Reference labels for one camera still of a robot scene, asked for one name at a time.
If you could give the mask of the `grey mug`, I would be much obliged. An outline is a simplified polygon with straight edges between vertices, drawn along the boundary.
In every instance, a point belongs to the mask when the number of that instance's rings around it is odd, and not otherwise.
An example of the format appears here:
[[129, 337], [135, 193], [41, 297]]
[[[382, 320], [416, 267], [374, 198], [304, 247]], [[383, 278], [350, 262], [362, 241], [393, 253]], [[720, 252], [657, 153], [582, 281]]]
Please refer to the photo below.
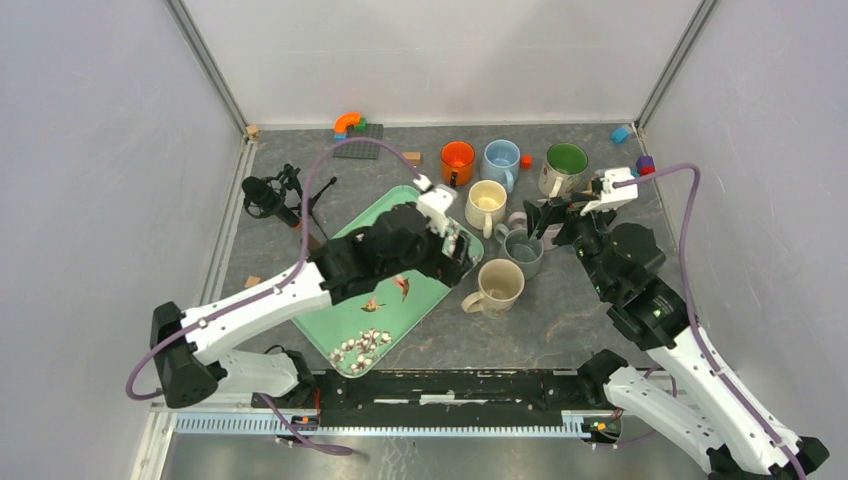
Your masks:
[[540, 239], [529, 237], [526, 228], [511, 228], [505, 224], [498, 224], [493, 233], [499, 243], [499, 258], [515, 263], [525, 280], [539, 273], [544, 255], [544, 245]]

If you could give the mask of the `floral cream mug green inside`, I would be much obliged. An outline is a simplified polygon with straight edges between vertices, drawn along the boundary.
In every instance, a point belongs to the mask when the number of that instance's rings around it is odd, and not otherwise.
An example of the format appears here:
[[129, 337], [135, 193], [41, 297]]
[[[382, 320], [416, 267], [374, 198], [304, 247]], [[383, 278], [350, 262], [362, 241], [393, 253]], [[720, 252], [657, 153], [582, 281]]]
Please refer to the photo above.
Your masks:
[[546, 152], [538, 187], [546, 198], [566, 197], [578, 186], [588, 167], [588, 155], [573, 143], [557, 143]]

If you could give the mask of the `cream paisley mug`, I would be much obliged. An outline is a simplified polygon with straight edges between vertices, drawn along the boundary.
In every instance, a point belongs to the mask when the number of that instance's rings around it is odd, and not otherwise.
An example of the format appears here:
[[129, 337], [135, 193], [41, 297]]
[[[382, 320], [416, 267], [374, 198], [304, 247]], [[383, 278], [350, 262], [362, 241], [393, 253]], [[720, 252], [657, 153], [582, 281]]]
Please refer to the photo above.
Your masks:
[[507, 259], [492, 259], [480, 269], [478, 288], [461, 303], [465, 313], [481, 313], [500, 318], [514, 305], [524, 290], [525, 278], [520, 267]]

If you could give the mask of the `light blue ribbed mug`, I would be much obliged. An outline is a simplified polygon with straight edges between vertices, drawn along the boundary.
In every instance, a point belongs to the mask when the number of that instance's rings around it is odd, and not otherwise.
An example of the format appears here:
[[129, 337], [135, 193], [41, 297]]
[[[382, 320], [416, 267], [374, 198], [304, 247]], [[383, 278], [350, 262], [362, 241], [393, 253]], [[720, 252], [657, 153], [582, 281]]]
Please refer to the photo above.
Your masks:
[[520, 160], [521, 152], [515, 143], [506, 139], [494, 140], [483, 151], [480, 179], [495, 181], [510, 194], [519, 174]]

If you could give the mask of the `orange mug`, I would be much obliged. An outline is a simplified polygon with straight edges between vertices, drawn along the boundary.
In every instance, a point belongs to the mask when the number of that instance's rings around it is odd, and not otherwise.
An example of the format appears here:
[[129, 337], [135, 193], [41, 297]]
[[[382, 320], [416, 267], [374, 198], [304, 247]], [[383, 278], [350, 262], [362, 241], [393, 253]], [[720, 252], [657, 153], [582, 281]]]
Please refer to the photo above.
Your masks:
[[441, 150], [441, 174], [451, 188], [468, 184], [472, 180], [475, 150], [467, 142], [451, 141]]

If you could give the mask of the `mauve mug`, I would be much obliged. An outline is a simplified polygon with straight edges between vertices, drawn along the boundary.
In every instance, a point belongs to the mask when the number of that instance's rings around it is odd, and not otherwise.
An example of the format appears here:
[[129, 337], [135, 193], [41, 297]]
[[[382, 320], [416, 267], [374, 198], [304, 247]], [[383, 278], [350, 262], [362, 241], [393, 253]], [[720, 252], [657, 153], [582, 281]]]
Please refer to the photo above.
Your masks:
[[[509, 215], [506, 221], [506, 225], [510, 229], [517, 228], [526, 228], [527, 227], [527, 215], [524, 212], [514, 212]], [[541, 240], [544, 246], [545, 251], [550, 251], [556, 248], [554, 244], [554, 239], [560, 233], [563, 228], [563, 223], [551, 224], [547, 227], [544, 233], [541, 236]]]

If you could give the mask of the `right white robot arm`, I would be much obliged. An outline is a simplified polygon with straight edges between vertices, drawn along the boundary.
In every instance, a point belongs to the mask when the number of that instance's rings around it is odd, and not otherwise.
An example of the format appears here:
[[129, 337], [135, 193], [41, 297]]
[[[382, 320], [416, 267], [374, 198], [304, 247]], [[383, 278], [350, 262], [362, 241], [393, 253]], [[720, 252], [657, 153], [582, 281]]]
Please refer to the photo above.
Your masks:
[[623, 409], [685, 451], [711, 479], [804, 479], [829, 458], [821, 440], [799, 436], [773, 416], [718, 354], [686, 301], [658, 275], [666, 256], [654, 232], [614, 222], [616, 214], [574, 201], [526, 200], [529, 237], [561, 225], [553, 242], [573, 248], [615, 328], [684, 388], [695, 402], [647, 383], [634, 367], [603, 350], [578, 370], [577, 392], [591, 408]]

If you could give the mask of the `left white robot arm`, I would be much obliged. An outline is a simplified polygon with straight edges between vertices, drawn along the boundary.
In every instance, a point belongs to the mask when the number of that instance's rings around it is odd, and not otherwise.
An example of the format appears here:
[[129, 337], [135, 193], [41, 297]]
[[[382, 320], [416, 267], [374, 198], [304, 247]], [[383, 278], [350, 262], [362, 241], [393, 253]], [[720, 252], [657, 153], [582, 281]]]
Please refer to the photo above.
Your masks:
[[187, 310], [166, 302], [153, 311], [146, 357], [155, 364], [158, 393], [174, 409], [225, 390], [302, 407], [314, 394], [304, 364], [288, 353], [253, 354], [238, 345], [287, 320], [370, 294], [398, 274], [417, 272], [454, 287], [475, 264], [475, 240], [445, 212], [401, 203], [252, 288]]

